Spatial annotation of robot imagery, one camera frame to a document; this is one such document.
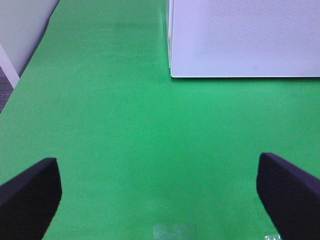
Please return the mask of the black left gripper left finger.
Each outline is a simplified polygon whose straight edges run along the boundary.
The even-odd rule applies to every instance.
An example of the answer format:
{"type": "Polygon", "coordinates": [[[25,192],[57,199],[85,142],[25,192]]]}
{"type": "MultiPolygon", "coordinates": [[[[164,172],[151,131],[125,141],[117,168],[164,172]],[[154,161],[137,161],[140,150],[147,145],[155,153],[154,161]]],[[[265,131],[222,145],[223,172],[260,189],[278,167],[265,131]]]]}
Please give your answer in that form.
{"type": "Polygon", "coordinates": [[[0,238],[41,240],[62,198],[56,158],[35,163],[0,186],[0,238]]]}

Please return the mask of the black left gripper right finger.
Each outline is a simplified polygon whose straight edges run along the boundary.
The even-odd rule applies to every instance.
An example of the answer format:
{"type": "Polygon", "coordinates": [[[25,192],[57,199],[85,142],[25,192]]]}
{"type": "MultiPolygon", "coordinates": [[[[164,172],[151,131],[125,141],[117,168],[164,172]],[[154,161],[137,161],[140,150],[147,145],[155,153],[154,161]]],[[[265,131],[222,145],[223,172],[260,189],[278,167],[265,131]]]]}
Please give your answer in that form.
{"type": "Polygon", "coordinates": [[[259,157],[256,191],[283,240],[320,238],[320,180],[284,158],[259,157]]]}

